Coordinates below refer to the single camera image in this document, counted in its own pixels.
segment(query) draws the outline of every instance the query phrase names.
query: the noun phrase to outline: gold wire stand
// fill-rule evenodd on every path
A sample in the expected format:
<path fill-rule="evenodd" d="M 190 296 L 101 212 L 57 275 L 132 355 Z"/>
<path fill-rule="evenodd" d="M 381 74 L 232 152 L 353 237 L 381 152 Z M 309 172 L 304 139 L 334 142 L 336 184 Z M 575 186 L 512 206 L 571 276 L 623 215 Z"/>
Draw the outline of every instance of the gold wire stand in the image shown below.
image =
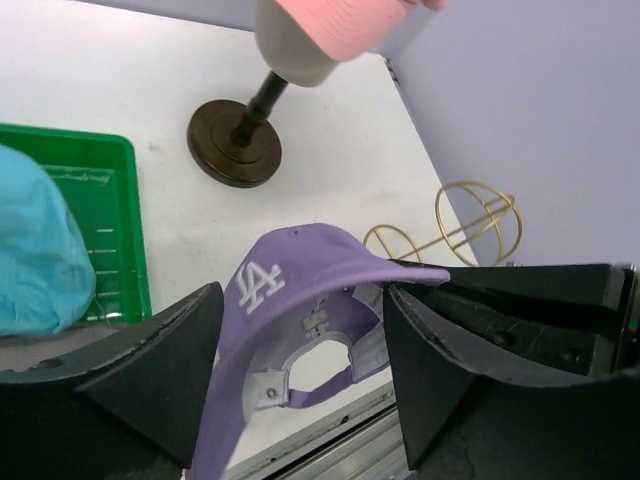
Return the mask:
<path fill-rule="evenodd" d="M 472 222 L 467 223 L 466 225 L 456 228 L 452 232 L 447 232 L 444 226 L 444 222 L 442 221 L 441 202 L 442 202 L 443 196 L 448 191 L 456 188 L 464 190 L 473 198 L 475 198 L 478 201 L 478 203 L 482 205 L 482 207 L 484 208 L 485 212 L 487 212 L 487 214 L 473 220 Z M 491 192 L 492 194 L 495 195 L 495 197 L 488 201 L 484 200 L 476 190 L 485 190 L 485 191 Z M 506 195 L 505 193 L 498 190 L 496 187 L 492 185 L 488 185 L 486 183 L 478 182 L 478 181 L 455 182 L 455 183 L 450 183 L 448 185 L 444 185 L 442 188 L 440 188 L 440 190 L 438 190 L 438 193 L 436 194 L 435 210 L 436 210 L 436 221 L 438 222 L 438 229 L 442 234 L 440 238 L 432 240 L 418 247 L 416 246 L 416 243 L 413 241 L 413 239 L 405 231 L 396 227 L 395 225 L 390 225 L 385 223 L 385 224 L 376 225 L 371 230 L 369 230 L 365 235 L 362 243 L 364 243 L 364 245 L 367 246 L 371 237 L 375 235 L 375 237 L 378 239 L 378 241 L 382 245 L 382 248 L 384 248 L 389 258 L 396 259 L 396 260 L 404 260 L 412 255 L 415 255 L 418 259 L 418 262 L 424 263 L 422 260 L 421 252 L 440 242 L 445 242 L 449 246 L 451 251 L 456 255 L 456 257 L 460 259 L 460 261 L 462 261 L 467 266 L 475 267 L 478 265 L 471 262 L 469 259 L 467 259 L 462 253 L 460 253 L 459 249 L 460 247 L 471 243 L 477 238 L 480 238 L 489 230 L 495 230 L 496 237 L 498 239 L 498 254 L 496 256 L 495 262 L 493 263 L 494 266 L 499 265 L 505 259 L 509 258 L 513 254 L 513 252 L 516 251 L 516 249 L 520 245 L 520 241 L 522 240 L 523 221 L 522 221 L 522 216 L 520 215 L 520 211 L 518 210 L 518 207 L 516 207 L 515 198 L 512 195 Z M 505 251 L 504 237 L 500 230 L 499 223 L 503 218 L 505 218 L 509 214 L 509 212 L 513 212 L 513 214 L 516 217 L 516 222 L 518 225 L 518 233 L 516 235 L 516 239 L 515 239 L 515 242 L 513 243 L 513 246 L 509 250 Z M 453 242 L 452 240 L 453 236 L 458 235 L 460 233 L 465 233 L 466 230 L 470 229 L 471 227 L 475 227 L 485 221 L 489 221 L 489 222 L 486 225 L 484 225 L 482 228 L 480 228 L 479 230 L 471 234 L 470 236 L 466 237 L 464 240 L 458 243 Z M 400 236 L 402 236 L 409 243 L 409 245 L 411 245 L 411 248 L 412 248 L 411 251 L 398 256 L 394 255 L 394 253 L 391 251 L 391 247 L 389 246 L 387 241 L 384 239 L 384 237 L 381 235 L 380 233 L 381 230 L 391 230 L 399 234 Z"/>

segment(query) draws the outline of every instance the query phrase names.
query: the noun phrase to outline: green plastic bin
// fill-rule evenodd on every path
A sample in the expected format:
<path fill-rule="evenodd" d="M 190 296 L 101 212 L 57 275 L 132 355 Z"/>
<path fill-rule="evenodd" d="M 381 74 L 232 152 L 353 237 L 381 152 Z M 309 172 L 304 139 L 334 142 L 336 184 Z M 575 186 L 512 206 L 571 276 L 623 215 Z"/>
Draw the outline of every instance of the green plastic bin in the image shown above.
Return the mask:
<path fill-rule="evenodd" d="M 0 124 L 0 144 L 26 153 L 55 180 L 96 271 L 83 321 L 151 316 L 133 145 L 114 135 Z"/>

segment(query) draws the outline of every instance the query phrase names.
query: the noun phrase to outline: la logo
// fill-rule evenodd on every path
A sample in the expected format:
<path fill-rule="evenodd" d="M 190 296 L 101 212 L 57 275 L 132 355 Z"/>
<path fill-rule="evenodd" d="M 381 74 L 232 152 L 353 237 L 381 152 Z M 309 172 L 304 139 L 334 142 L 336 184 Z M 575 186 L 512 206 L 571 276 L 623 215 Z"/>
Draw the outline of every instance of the la logo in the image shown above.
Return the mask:
<path fill-rule="evenodd" d="M 281 274 L 278 265 L 273 265 L 271 272 L 267 272 L 255 262 L 240 266 L 236 274 L 236 285 L 242 294 L 240 307 L 248 304 L 247 315 L 251 315 L 264 302 L 265 296 L 270 297 L 286 285 L 286 282 L 279 278 Z"/>

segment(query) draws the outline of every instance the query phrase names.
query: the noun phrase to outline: brown round base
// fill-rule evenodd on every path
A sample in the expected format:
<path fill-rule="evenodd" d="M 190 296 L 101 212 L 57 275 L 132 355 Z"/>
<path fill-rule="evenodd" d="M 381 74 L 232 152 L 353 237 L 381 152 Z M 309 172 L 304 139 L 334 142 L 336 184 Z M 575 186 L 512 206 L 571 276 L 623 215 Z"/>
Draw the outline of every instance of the brown round base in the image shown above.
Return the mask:
<path fill-rule="evenodd" d="M 219 182 L 239 188 L 262 185 L 276 173 L 282 158 L 280 139 L 269 122 L 254 132 L 250 145 L 239 147 L 231 141 L 245 109 L 231 100 L 205 103 L 187 129 L 189 150 L 200 168 Z"/>

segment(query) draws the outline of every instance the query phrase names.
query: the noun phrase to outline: wall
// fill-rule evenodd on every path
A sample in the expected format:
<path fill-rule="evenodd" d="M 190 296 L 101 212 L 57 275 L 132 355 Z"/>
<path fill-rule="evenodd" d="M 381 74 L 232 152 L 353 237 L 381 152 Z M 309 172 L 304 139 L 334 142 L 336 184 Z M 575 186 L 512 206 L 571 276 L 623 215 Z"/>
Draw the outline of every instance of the wall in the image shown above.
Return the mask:
<path fill-rule="evenodd" d="M 213 25 L 253 30 L 255 5 L 259 0 L 85 0 L 89 3 L 125 8 Z M 400 52 L 425 26 L 433 13 L 420 8 L 378 45 L 374 51 L 385 56 Z"/>
<path fill-rule="evenodd" d="M 393 67 L 441 179 L 515 195 L 517 262 L 640 261 L 640 2 L 452 0 Z"/>

